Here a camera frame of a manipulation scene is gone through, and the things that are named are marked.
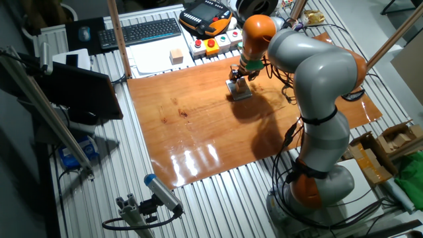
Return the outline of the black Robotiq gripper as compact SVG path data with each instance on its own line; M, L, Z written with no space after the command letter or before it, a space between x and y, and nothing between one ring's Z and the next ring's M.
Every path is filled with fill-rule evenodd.
M244 77L246 84L248 84L249 81L255 80L260 74L259 70L249 71L243 65L232 64L230 65L230 69L229 80L232 83L236 83L238 79Z

